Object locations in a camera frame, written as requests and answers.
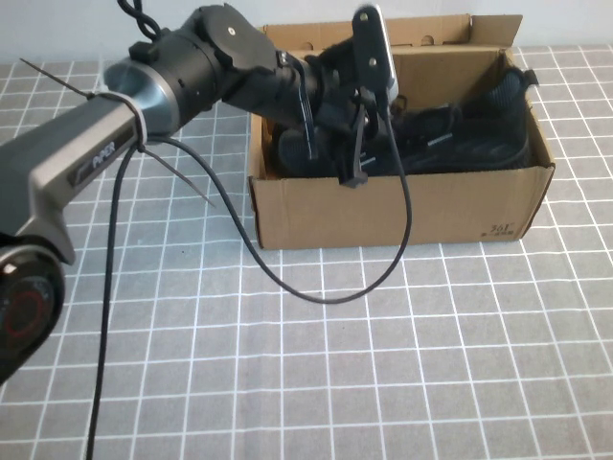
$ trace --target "silver arm segment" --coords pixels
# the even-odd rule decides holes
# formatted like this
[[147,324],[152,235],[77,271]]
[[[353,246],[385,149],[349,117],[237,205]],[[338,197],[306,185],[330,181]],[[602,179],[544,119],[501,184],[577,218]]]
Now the silver arm segment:
[[71,264],[64,207],[136,141],[128,106],[95,97],[0,147],[0,235],[42,238]]

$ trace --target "black cable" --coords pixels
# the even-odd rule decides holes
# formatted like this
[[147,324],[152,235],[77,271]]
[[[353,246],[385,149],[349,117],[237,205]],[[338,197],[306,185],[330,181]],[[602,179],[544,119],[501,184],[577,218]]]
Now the black cable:
[[124,157],[117,171],[115,184],[113,185],[113,197],[111,200],[111,216],[108,222],[108,242],[106,246],[106,269],[104,272],[104,295],[102,299],[102,326],[100,334],[100,350],[98,355],[98,371],[96,374],[96,389],[92,402],[92,413],[89,421],[89,434],[87,437],[86,460],[94,458],[94,443],[96,441],[96,427],[98,425],[98,413],[100,412],[100,398],[102,395],[102,380],[104,378],[104,361],[106,360],[106,339],[108,338],[108,320],[111,304],[111,289],[113,285],[113,258],[115,255],[115,233],[117,230],[117,216],[119,211],[119,197],[122,191],[125,170],[136,148],[130,149]]
[[411,235],[412,209],[411,209],[411,196],[409,193],[409,185],[406,181],[406,176],[404,175],[404,168],[402,167],[402,162],[400,160],[400,155],[398,153],[396,141],[394,140],[394,135],[392,134],[394,131],[392,129],[392,121],[391,121],[389,109],[383,110],[382,112],[383,112],[382,113],[383,121],[385,122],[385,126],[387,127],[388,133],[390,133],[390,135],[388,136],[390,139],[390,148],[392,150],[392,156],[396,164],[398,176],[400,177],[400,183],[402,184],[402,191],[404,193],[404,201],[406,204],[406,227],[404,229],[404,236],[402,237],[402,243],[400,244],[400,248],[398,250],[398,253],[394,257],[394,260],[392,261],[390,266],[387,268],[387,270],[385,270],[385,272],[381,275],[379,279],[377,279],[370,286],[366,287],[365,289],[360,290],[359,292],[356,292],[355,294],[352,294],[347,297],[337,298],[337,299],[323,299],[323,298],[311,297],[310,295],[306,295],[300,292],[299,290],[295,289],[294,287],[284,283],[283,280],[281,280],[277,275],[275,275],[275,273],[272,272],[270,268],[268,268],[264,260],[260,257],[260,254],[258,254],[257,249],[251,243],[251,240],[249,240],[249,236],[247,235],[247,232],[244,226],[240,222],[240,218],[238,217],[237,211],[234,208],[232,201],[230,200],[230,197],[228,196],[228,193],[225,191],[225,188],[219,181],[219,178],[217,177],[215,172],[211,169],[209,164],[205,160],[200,158],[200,155],[198,155],[198,153],[195,150],[183,144],[182,142],[177,141],[176,139],[171,139],[169,137],[150,136],[149,141],[159,142],[162,144],[168,144],[171,146],[175,146],[179,149],[182,149],[204,169],[204,171],[211,177],[211,180],[213,180],[213,183],[219,190],[221,199],[223,199],[223,202],[228,208],[230,217],[234,221],[234,224],[237,227],[238,232],[240,233],[240,236],[242,237],[245,245],[247,246],[247,249],[253,256],[255,261],[258,263],[260,268],[266,273],[266,275],[268,275],[268,277],[270,277],[272,281],[274,281],[281,288],[285,289],[287,292],[290,292],[296,297],[299,297],[308,302],[312,302],[315,304],[338,305],[338,304],[344,304],[344,303],[359,299],[360,297],[363,297],[364,295],[378,288],[390,276],[390,274],[392,274],[392,272],[394,271],[394,269],[400,262],[400,259],[402,258],[402,255],[404,254],[404,250],[406,249],[406,246],[409,242],[409,237]]
[[157,22],[151,17],[143,13],[142,0],[134,0],[132,7],[127,0],[117,0],[120,8],[130,17],[136,19],[138,28],[151,41],[156,41],[162,36],[162,30]]
[[151,158],[153,158],[154,160],[156,160],[158,163],[160,163],[164,168],[166,168],[167,170],[169,170],[171,173],[173,173],[174,175],[176,175],[179,179],[181,179],[183,182],[185,182],[192,190],[194,190],[198,195],[200,195],[207,203],[209,203],[211,206],[213,206],[214,208],[216,207],[215,204],[206,196],[204,195],[204,192],[202,192],[200,189],[198,189],[196,187],[196,185],[191,182],[191,180],[186,177],[185,175],[183,175],[181,172],[177,171],[175,168],[173,168],[169,163],[167,163],[166,161],[164,161],[161,157],[159,157],[158,155],[156,155],[155,153],[153,153],[152,151],[149,151],[147,149],[143,149],[143,153],[145,155],[150,156]]
[[307,74],[303,63],[292,55],[286,55],[292,67],[298,72],[300,84],[298,86],[298,100],[303,114],[303,124],[305,125],[305,140],[308,147],[309,159],[317,158],[317,143],[315,141],[315,122],[313,112],[310,108],[310,99],[307,93]]
[[73,86],[72,84],[70,84],[68,81],[64,81],[62,79],[59,79],[58,77],[56,77],[53,74],[50,74],[49,72],[47,72],[46,70],[42,70],[40,67],[38,67],[35,64],[32,64],[31,62],[29,62],[28,60],[20,57],[19,58],[20,61],[22,61],[24,64],[29,65],[30,67],[32,67],[33,69],[35,69],[36,72],[44,75],[45,77],[55,81],[58,84],[61,84],[62,86],[64,86],[65,88],[70,89],[72,92],[79,94],[80,96],[83,96],[83,98],[87,98],[88,100],[92,99],[94,96],[96,96],[94,93],[89,92],[86,93],[85,91],[81,91],[80,89],[76,88],[75,86]]

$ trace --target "white grid line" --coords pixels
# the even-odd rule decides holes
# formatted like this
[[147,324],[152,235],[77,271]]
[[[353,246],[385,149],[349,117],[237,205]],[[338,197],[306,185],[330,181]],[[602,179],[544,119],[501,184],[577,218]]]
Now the white grid line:
[[511,363],[513,365],[513,372],[517,376],[517,381],[519,382],[519,392],[521,394],[522,403],[524,404],[524,409],[526,410],[526,414],[528,415],[528,423],[530,425],[530,432],[533,436],[534,447],[536,448],[536,453],[538,456],[542,455],[542,451],[540,448],[540,443],[538,442],[538,436],[536,436],[536,430],[534,429],[534,422],[531,417],[530,406],[528,405],[528,400],[526,398],[526,391],[524,389],[524,385],[521,380],[521,376],[519,374],[519,368],[517,367],[517,361],[515,359],[515,354],[513,353],[513,347],[511,345],[511,339],[509,337],[509,331],[507,330],[507,323],[505,322],[505,316],[502,314],[502,309],[500,307],[500,302],[498,300],[498,293],[496,292],[496,287],[491,278],[491,270],[489,269],[488,258],[486,257],[486,250],[483,247],[483,244],[480,242],[479,247],[481,249],[481,253],[484,256],[484,264],[486,266],[486,271],[488,273],[488,279],[491,283],[491,293],[494,297],[494,301],[496,303],[496,308],[498,309],[498,314],[500,317],[500,322],[502,324],[503,332],[505,333],[505,341],[507,342],[507,346],[509,348],[509,354],[511,355]]
[[[182,129],[179,130],[179,139],[181,137],[181,133],[182,133]],[[179,153],[178,150],[176,151],[176,158],[174,161],[174,167],[176,168],[178,166],[178,161],[179,161]],[[143,168],[143,162],[141,161],[141,165],[140,165],[140,171],[139,171],[139,177],[142,174],[142,168]],[[137,196],[138,196],[138,186],[139,186],[140,181],[136,182],[136,190],[134,191],[134,205],[132,206],[132,209],[130,210],[130,214],[132,214],[136,201],[138,200]],[[174,186],[176,184],[176,176],[174,176],[172,178],[172,187],[171,187],[171,191],[170,191],[170,196],[174,196]],[[140,395],[141,397],[143,396],[143,394],[145,393],[145,384],[147,381],[147,371],[148,371],[148,362],[149,362],[149,356],[150,356],[150,352],[151,352],[151,341],[153,339],[153,327],[155,324],[155,314],[157,312],[157,306],[158,306],[158,302],[159,302],[159,294],[160,294],[160,284],[162,281],[162,273],[164,271],[163,267],[164,267],[164,257],[166,254],[166,242],[168,241],[169,238],[169,228],[170,228],[170,213],[172,210],[172,199],[170,200],[169,206],[168,206],[168,211],[167,211],[167,221],[166,221],[166,228],[164,231],[164,245],[162,246],[162,252],[160,255],[160,263],[159,263],[159,273],[157,276],[157,283],[155,285],[155,301],[153,302],[153,311],[151,312],[151,320],[149,322],[149,331],[148,331],[148,342],[147,342],[147,350],[146,350],[146,354],[145,354],[145,365],[143,367],[143,375],[141,377],[141,389],[140,389]],[[125,233],[125,238],[126,241],[129,238],[129,230],[130,230],[130,224],[128,224],[128,228],[127,231]],[[119,277],[117,280],[117,289],[119,289]],[[140,399],[137,402],[136,405],[136,417],[134,418],[134,428],[133,428],[133,438],[132,438],[132,442],[130,444],[130,455],[129,458],[130,460],[132,460],[134,458],[134,452],[136,450],[136,435],[138,434],[138,429],[139,429],[139,423],[140,423],[140,416],[141,416],[141,408],[143,406],[143,400]]]
[[[279,251],[280,277],[284,278],[284,252]],[[281,386],[281,402],[279,407],[281,414],[279,423],[281,424],[280,450],[281,460],[285,460],[285,373],[284,373],[284,290],[279,287],[279,318],[281,327],[279,328],[279,348],[280,348],[280,363],[279,363],[279,385]]]
[[[364,252],[362,247],[359,248],[360,265],[362,268],[362,289],[366,288],[366,269],[364,268]],[[371,363],[373,365],[373,380],[375,382],[375,402],[376,402],[376,417],[379,422],[379,440],[381,443],[381,453],[383,460],[387,460],[387,451],[385,449],[385,433],[383,432],[383,416],[381,414],[381,399],[379,397],[378,379],[376,377],[375,366],[375,345],[373,343],[373,328],[371,326],[371,312],[369,308],[368,295],[364,298],[366,304],[366,324],[368,325],[368,339],[371,352]]]
[[[213,133],[215,133],[216,131],[216,120],[217,120],[217,108],[218,108],[218,104],[215,105],[214,108],[214,114],[215,114],[215,120],[213,121]],[[213,150],[215,148],[215,143],[211,144],[212,146],[212,151],[211,151],[211,155],[213,157]],[[206,196],[210,196],[211,193],[211,180],[208,181],[207,183],[207,192],[206,192]],[[198,315],[200,313],[200,301],[202,300],[200,298],[200,293],[202,291],[202,278],[204,276],[204,249],[206,247],[204,241],[206,241],[206,234],[207,234],[207,217],[209,216],[209,206],[211,205],[210,203],[204,202],[203,205],[205,206],[204,208],[204,224],[202,226],[202,243],[201,243],[201,247],[200,247],[200,276],[198,276],[198,299],[196,299],[195,302],[195,312],[194,312],[194,318],[193,318],[193,326],[191,327],[191,329],[193,329],[192,332],[192,356],[190,359],[190,371],[188,374],[188,388],[187,388],[187,397],[185,399],[185,414],[184,414],[184,420],[183,420],[183,436],[181,437],[181,457],[180,460],[183,460],[185,458],[185,446],[186,446],[186,442],[187,442],[187,438],[186,438],[186,434],[188,431],[188,421],[189,421],[189,413],[190,413],[190,398],[192,395],[192,379],[193,379],[193,363],[194,363],[194,358],[195,358],[195,344],[196,344],[196,338],[198,336]]]
[[[72,62],[70,64],[70,68],[68,70],[69,75],[70,75],[70,72],[72,72],[73,67],[74,67],[74,62]],[[54,118],[56,117],[57,112],[59,111],[59,105],[60,105],[61,99],[62,99],[62,97],[64,95],[64,89],[65,88],[62,87],[61,94],[59,96],[59,101],[57,102],[56,112],[54,113]],[[102,185],[98,189],[98,194],[97,194],[98,197],[100,197],[100,193],[101,192],[102,192]],[[90,222],[94,221],[94,217],[96,215],[96,207],[97,207],[97,205],[95,204],[93,209],[92,209],[92,217],[90,219]],[[91,235],[91,228],[88,229],[88,231],[87,231],[87,235],[85,237],[85,246],[87,245],[87,242],[89,241],[89,236],[90,235]],[[79,262],[79,268],[77,269],[77,273],[78,274],[81,272],[82,267],[83,267],[83,259],[81,259],[81,261]],[[77,292],[77,287],[78,287],[78,283],[75,283],[75,285],[73,286],[73,291],[71,293],[71,300],[72,301],[75,300],[75,294]],[[67,310],[65,310],[66,312],[65,312],[65,318],[64,318],[65,322],[64,322],[64,324],[62,326],[62,332],[63,333],[66,332],[66,329],[68,327],[68,317],[70,316],[70,310],[71,310],[72,306],[69,304],[68,306],[64,306],[64,308],[66,308],[66,307],[67,307]],[[59,363],[59,355],[61,353],[63,342],[64,342],[64,336],[61,335],[60,338],[59,338],[59,343],[57,344],[56,357],[54,359],[54,365],[55,366],[57,366],[58,363]],[[40,420],[38,422],[38,427],[36,429],[36,437],[35,437],[35,440],[34,440],[34,447],[32,449],[30,460],[34,460],[35,455],[36,455],[36,451],[37,451],[37,448],[38,448],[38,440],[40,439],[40,434],[42,432],[42,425],[43,425],[43,422],[45,420],[45,414],[47,413],[47,401],[51,397],[51,389],[52,389],[52,386],[53,386],[53,383],[54,383],[55,376],[56,376],[56,367],[53,367],[52,370],[51,370],[51,376],[49,377],[49,385],[47,386],[47,392],[45,394],[45,403],[43,404],[42,411],[40,413]]]
[[[441,254],[443,253],[443,245],[439,244],[439,250]],[[481,408],[479,407],[479,400],[477,399],[477,392],[475,390],[475,384],[472,379],[472,371],[470,369],[470,363],[468,362],[468,353],[466,352],[466,346],[464,342],[464,336],[462,335],[462,328],[460,327],[460,318],[458,316],[458,309],[456,307],[456,301],[453,297],[453,288],[451,284],[451,279],[449,278],[449,270],[447,269],[447,263],[443,258],[443,267],[444,267],[444,276],[447,280],[447,285],[449,287],[449,296],[451,297],[451,306],[453,307],[453,312],[455,313],[456,326],[458,328],[458,336],[460,337],[460,344],[462,348],[462,353],[464,355],[464,362],[466,366],[466,373],[468,374],[468,382],[470,383],[470,391],[472,393],[472,399],[475,403],[475,410],[477,411],[477,419],[479,420],[479,429],[481,431],[481,438],[483,441],[484,449],[486,451],[486,458],[489,459],[489,446],[488,446],[488,437],[486,436],[486,430],[483,425],[483,420],[481,418]]]
[[[609,377],[606,375],[595,375],[595,376],[570,376],[570,379],[575,380],[586,380],[586,379],[600,379],[604,377]],[[559,381],[566,380],[566,377],[548,377],[548,378],[521,378],[521,379],[492,379],[492,380],[474,380],[475,383],[517,383],[519,381],[522,382],[542,382],[542,381]],[[427,385],[430,386],[465,386],[468,384],[467,381],[429,381]],[[423,384],[420,382],[411,382],[411,383],[381,383],[379,384],[379,388],[413,388],[413,387],[422,387]],[[326,386],[305,386],[305,387],[295,387],[295,388],[285,388],[281,390],[280,388],[258,388],[252,390],[238,390],[236,394],[239,395],[257,395],[261,393],[301,393],[301,392],[309,392],[309,391],[318,391],[325,390]],[[373,384],[362,384],[362,385],[334,385],[332,386],[334,390],[354,390],[354,389],[375,389],[375,385]],[[168,395],[144,395],[142,397],[143,401],[152,401],[152,400],[180,400],[183,398],[187,398],[188,395],[192,395],[193,397],[212,397],[212,396],[232,396],[235,394],[234,390],[227,391],[209,391],[209,392],[192,392],[192,393],[175,393]],[[117,402],[132,402],[140,400],[140,396],[128,396],[128,397],[103,397],[101,399],[104,403],[117,403]],[[47,404],[75,404],[75,403],[90,403],[91,399],[74,399],[74,400],[51,400],[48,401]],[[43,405],[44,401],[28,401],[28,402],[5,402],[3,405],[6,407],[16,407],[16,406],[38,406]],[[566,413],[566,414],[542,414],[542,415],[524,415],[517,416],[523,419],[550,419],[550,418],[571,418],[580,416],[589,416],[589,415],[613,415],[613,411],[611,410],[600,410],[600,411],[590,411],[590,412],[581,412],[577,414],[576,412]],[[483,417],[482,420],[492,420],[497,419],[498,417]],[[422,421],[425,424],[436,423],[437,420],[434,419],[424,419]]]
[[409,283],[406,275],[406,266],[404,259],[402,259],[402,276],[404,277],[404,285],[406,289],[406,297],[409,304],[409,317],[411,318],[411,330],[415,340],[415,349],[417,351],[418,366],[420,367],[420,380],[421,391],[423,393],[423,399],[425,403],[425,412],[428,417],[428,424],[430,429],[430,440],[432,443],[432,451],[434,454],[434,460],[439,460],[439,448],[437,446],[436,435],[434,432],[434,425],[432,423],[432,411],[430,410],[430,401],[428,401],[428,391],[425,382],[425,375],[423,373],[423,365],[421,364],[421,350],[420,350],[420,338],[418,337],[418,330],[415,325],[415,314],[413,312],[413,300],[411,299],[411,291],[409,290]]
[[[323,249],[319,249],[319,274],[321,276],[321,281],[322,281],[322,297],[325,299],[326,298],[326,292],[328,292],[326,290],[326,277],[324,276],[324,250]],[[331,378],[330,378],[330,371],[329,371],[329,355],[330,355],[330,350],[329,350],[329,341],[328,341],[328,306],[327,305],[322,305],[321,309],[323,310],[323,314],[324,314],[324,348],[325,348],[325,356],[326,356],[326,383],[327,383],[327,389],[328,389],[328,417],[329,417],[329,445],[330,445],[330,459],[331,460],[336,460],[336,448],[334,446],[334,417],[333,417],[333,410],[332,410],[332,384],[331,384]]]
[[[247,119],[247,143],[249,142],[249,127],[251,124],[249,123],[250,119]],[[248,158],[245,155],[245,163],[244,168],[245,171],[247,169]],[[246,183],[243,184],[243,191],[245,192]],[[242,208],[240,213],[240,222],[244,225],[245,222],[245,203],[246,196],[242,198]],[[236,456],[236,443],[237,443],[237,417],[238,417],[238,365],[240,363],[238,357],[240,356],[240,318],[241,318],[241,307],[242,307],[242,284],[243,284],[243,254],[245,252],[245,244],[244,241],[240,242],[240,267],[238,268],[238,313],[237,313],[237,355],[235,362],[235,372],[234,372],[234,399],[232,402],[232,445],[230,446],[230,459],[235,460]]]

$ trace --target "gray grid mat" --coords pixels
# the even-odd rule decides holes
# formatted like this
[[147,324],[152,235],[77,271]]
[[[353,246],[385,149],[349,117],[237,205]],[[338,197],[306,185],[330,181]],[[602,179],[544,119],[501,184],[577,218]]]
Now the gray grid mat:
[[[523,241],[407,250],[385,286],[307,305],[255,267],[226,212],[135,157],[120,213],[98,459],[613,458],[613,51],[524,48],[557,172]],[[98,65],[46,64],[88,89]],[[80,98],[0,66],[0,142]],[[248,117],[180,133],[253,233]],[[158,149],[221,203],[194,163]],[[80,459],[94,388],[107,171],[66,211],[77,248],[53,336],[0,392],[0,457]],[[394,248],[265,252],[293,286],[370,283]]]

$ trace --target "cardboard box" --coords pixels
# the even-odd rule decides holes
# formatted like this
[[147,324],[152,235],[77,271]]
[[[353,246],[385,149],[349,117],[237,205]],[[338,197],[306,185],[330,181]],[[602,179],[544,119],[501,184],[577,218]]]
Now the cardboard box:
[[[468,14],[389,20],[400,94],[412,108],[432,107],[492,87],[512,65],[510,46],[520,22],[517,15]],[[263,30],[278,48],[315,52],[352,35],[351,23]],[[534,157],[529,168],[408,176],[411,244],[509,241],[525,235],[556,167],[530,102],[527,110]],[[270,133],[270,124],[252,117],[249,184],[261,247],[400,243],[405,213],[397,177],[369,177],[356,190],[340,186],[336,178],[278,177],[266,160]]]

